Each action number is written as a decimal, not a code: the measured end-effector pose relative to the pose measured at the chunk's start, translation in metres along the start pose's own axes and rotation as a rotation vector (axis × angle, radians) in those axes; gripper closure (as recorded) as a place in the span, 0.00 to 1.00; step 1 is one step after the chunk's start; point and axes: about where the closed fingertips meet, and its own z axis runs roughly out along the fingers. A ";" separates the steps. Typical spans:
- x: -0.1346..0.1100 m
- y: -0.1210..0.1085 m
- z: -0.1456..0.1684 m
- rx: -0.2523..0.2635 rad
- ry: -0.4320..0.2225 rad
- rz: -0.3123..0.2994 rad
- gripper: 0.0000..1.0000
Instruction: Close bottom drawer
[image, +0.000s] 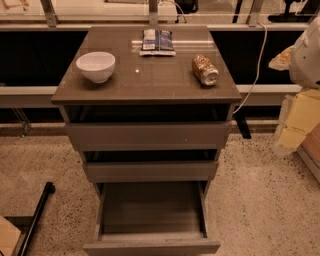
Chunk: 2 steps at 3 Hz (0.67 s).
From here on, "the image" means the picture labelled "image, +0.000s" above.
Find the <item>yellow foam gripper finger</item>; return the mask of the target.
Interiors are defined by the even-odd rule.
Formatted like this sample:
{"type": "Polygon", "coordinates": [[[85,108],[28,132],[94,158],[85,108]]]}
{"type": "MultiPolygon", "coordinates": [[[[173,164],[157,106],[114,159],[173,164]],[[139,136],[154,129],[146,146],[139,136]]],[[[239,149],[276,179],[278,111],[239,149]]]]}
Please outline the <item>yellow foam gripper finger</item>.
{"type": "Polygon", "coordinates": [[[288,70],[291,63],[291,55],[294,46],[289,46],[274,57],[268,64],[268,67],[278,71],[288,70]]]}

